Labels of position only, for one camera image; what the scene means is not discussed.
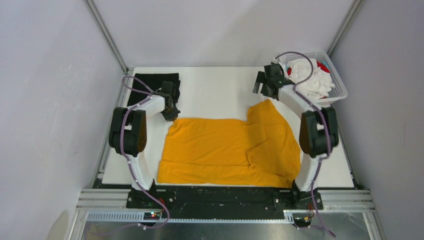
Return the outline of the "yellow t shirt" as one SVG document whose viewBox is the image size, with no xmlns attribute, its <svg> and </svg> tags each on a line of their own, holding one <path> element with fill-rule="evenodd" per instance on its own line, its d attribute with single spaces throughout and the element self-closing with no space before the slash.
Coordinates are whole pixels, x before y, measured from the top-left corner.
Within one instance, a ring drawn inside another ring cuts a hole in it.
<svg viewBox="0 0 424 240">
<path fill-rule="evenodd" d="M 157 181 L 289 188 L 301 168 L 301 149 L 270 100 L 239 119 L 181 118 L 169 128 Z"/>
</svg>

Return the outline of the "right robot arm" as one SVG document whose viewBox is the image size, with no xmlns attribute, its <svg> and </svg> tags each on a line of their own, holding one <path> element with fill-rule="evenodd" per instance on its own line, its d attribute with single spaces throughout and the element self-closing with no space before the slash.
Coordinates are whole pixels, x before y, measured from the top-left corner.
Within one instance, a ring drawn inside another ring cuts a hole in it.
<svg viewBox="0 0 424 240">
<path fill-rule="evenodd" d="M 297 85 L 285 78 L 277 63 L 264 66 L 258 72 L 253 93 L 278 100 L 300 119 L 299 145 L 303 152 L 300 172 L 289 192 L 274 197 L 276 210 L 317 209 L 319 198 L 316 181 L 322 163 L 339 144 L 338 121 L 333 107 L 319 107 L 297 90 Z"/>
</svg>

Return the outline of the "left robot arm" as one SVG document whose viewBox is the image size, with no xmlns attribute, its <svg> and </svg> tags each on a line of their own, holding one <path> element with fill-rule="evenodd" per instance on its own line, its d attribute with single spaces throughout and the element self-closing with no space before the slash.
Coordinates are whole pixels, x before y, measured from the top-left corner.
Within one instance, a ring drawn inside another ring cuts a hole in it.
<svg viewBox="0 0 424 240">
<path fill-rule="evenodd" d="M 158 201 L 157 193 L 150 190 L 154 174 L 148 167 L 152 159 L 147 152 L 165 133 L 165 127 L 178 118 L 177 92 L 176 84 L 164 81 L 158 90 L 149 89 L 143 100 L 113 110 L 108 144 L 126 159 L 132 177 L 131 186 L 142 190 L 138 201 L 145 208 L 154 207 Z"/>
</svg>

